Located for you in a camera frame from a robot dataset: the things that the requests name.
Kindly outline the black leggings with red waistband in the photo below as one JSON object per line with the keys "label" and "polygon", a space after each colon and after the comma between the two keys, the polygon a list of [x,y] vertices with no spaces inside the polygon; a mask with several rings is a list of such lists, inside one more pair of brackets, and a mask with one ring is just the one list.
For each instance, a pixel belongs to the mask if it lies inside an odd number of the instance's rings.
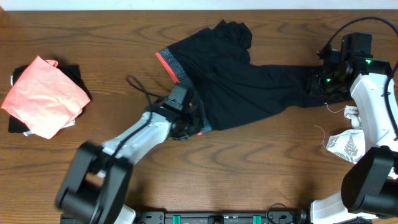
{"label": "black leggings with red waistband", "polygon": [[252,33],[243,23],[219,22],[156,53],[171,76],[199,95],[213,130],[221,131],[277,115],[290,106],[311,108],[344,102],[310,93],[320,66],[253,65]]}

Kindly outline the white fern print cloth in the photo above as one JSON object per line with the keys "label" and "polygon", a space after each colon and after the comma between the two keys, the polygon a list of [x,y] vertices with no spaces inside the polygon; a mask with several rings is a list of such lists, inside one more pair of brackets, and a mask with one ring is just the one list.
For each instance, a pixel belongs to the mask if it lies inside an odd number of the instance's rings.
{"label": "white fern print cloth", "polygon": [[330,136],[327,143],[325,143],[325,130],[315,125],[316,128],[323,132],[322,146],[334,155],[356,164],[365,155],[365,137],[358,108],[346,105],[338,111],[333,111],[329,109],[327,102],[323,104],[326,105],[326,108],[331,113],[343,112],[344,117],[351,121],[352,128]]}

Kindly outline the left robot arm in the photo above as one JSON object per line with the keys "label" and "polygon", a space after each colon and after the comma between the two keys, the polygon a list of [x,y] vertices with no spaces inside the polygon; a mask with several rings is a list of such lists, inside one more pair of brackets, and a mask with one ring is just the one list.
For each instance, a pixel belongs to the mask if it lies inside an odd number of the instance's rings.
{"label": "left robot arm", "polygon": [[187,139],[203,127],[200,100],[165,99],[147,107],[140,120],[101,145],[84,142],[76,151],[55,205],[82,223],[133,223],[124,204],[133,167],[167,138]]}

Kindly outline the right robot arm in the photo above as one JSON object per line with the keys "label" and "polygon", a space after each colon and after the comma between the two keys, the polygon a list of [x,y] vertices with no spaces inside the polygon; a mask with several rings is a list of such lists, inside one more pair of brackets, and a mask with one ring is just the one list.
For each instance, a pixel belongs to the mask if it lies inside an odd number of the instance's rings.
{"label": "right robot arm", "polygon": [[372,36],[345,35],[341,49],[318,52],[323,61],[311,79],[311,95],[352,97],[364,131],[364,156],[345,175],[341,191],[311,203],[296,223],[370,223],[397,216],[397,102],[390,63],[371,53]]}

